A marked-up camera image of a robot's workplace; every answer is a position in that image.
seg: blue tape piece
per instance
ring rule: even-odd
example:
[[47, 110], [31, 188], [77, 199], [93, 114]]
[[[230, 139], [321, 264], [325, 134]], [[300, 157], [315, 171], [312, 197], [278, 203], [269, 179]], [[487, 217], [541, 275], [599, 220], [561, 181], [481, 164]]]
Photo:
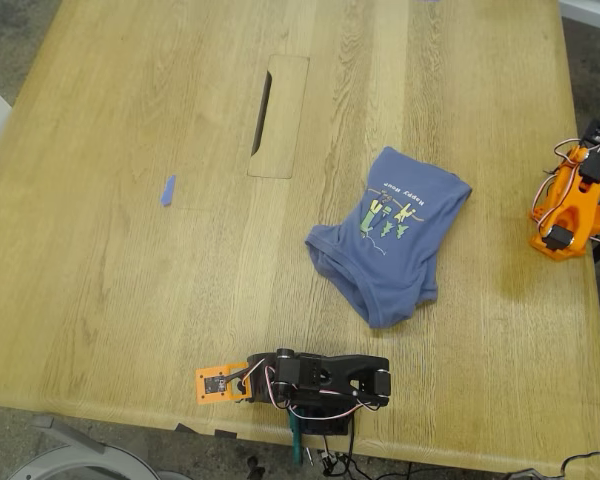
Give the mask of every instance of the blue tape piece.
[[173, 187], [176, 185], [176, 176], [171, 175], [167, 180], [167, 184], [164, 186], [164, 192], [160, 197], [160, 203], [163, 207], [171, 205], [171, 199], [173, 198]]

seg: wooden table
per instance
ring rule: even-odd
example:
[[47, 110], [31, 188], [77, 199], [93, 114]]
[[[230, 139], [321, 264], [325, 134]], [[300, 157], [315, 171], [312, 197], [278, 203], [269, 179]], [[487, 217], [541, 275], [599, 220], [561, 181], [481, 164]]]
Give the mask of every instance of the wooden table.
[[[574, 133], [555, 2], [65, 0], [0, 141], [0, 405], [290, 443], [270, 406], [197, 406], [194, 369], [380, 355], [356, 452], [555, 475], [600, 449], [591, 259], [527, 244]], [[438, 301], [372, 331], [304, 238], [385, 145], [474, 190]]]

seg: black cable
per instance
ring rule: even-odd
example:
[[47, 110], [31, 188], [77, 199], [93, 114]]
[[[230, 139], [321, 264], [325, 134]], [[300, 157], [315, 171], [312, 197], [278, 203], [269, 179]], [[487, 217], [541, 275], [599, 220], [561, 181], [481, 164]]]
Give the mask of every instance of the black cable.
[[562, 462], [562, 465], [560, 466], [560, 475], [562, 475], [563, 477], [565, 476], [565, 470], [567, 469], [567, 465], [569, 465], [570, 461], [576, 460], [578, 458], [589, 458], [589, 457], [593, 457], [595, 455], [600, 455], [600, 451], [583, 453], [581, 455], [572, 455], [571, 457], [566, 458], [565, 461]]
[[351, 464], [351, 455], [353, 455], [353, 438], [355, 436], [356, 430], [356, 414], [353, 412], [351, 414], [351, 435], [349, 436], [349, 453], [347, 454], [347, 462], [344, 465], [344, 470], [340, 473], [329, 473], [327, 471], [322, 472], [325, 477], [344, 477], [345, 475], [351, 473], [349, 472], [349, 465]]
[[373, 478], [371, 478], [369, 475], [367, 475], [366, 473], [364, 473], [362, 470], [360, 470], [360, 469], [358, 468], [358, 464], [356, 463], [356, 461], [355, 461], [353, 458], [351, 459], [351, 463], [353, 463], [353, 468], [355, 468], [355, 469], [356, 469], [356, 471], [357, 471], [357, 472], [358, 472], [360, 475], [362, 475], [362, 476], [363, 476], [364, 478], [366, 478], [367, 480], [373, 480]]

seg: orange 3d-printed part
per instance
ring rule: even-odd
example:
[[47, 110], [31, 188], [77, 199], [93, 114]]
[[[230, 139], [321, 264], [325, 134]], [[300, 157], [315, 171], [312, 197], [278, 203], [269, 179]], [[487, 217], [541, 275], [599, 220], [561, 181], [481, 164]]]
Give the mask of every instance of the orange 3d-printed part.
[[[599, 150], [584, 146], [571, 148], [568, 160], [547, 179], [555, 178], [555, 181], [546, 198], [531, 211], [531, 218], [537, 224], [531, 245], [555, 260], [584, 255], [589, 237], [600, 233]], [[587, 159], [589, 166], [585, 172], [582, 166]], [[597, 167], [593, 169], [598, 173], [597, 178], [592, 179], [589, 172], [594, 161]]]
[[219, 367], [199, 368], [196, 370], [196, 400], [198, 404], [226, 402], [229, 400], [243, 400], [251, 398], [251, 379], [244, 381], [245, 392], [235, 389], [231, 381], [226, 377], [232, 370], [242, 370], [248, 367], [247, 362], [230, 363]]

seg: orange circuit board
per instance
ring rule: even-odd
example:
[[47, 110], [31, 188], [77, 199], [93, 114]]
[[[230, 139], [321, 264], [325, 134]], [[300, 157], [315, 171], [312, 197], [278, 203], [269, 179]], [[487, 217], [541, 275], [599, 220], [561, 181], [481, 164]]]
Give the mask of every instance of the orange circuit board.
[[238, 388], [240, 378], [226, 381], [233, 371], [243, 370], [249, 366], [247, 362], [230, 363], [218, 367], [199, 368], [196, 370], [196, 400], [199, 405], [207, 403], [226, 402], [229, 400], [244, 400], [251, 398], [251, 379], [244, 380], [244, 392]]

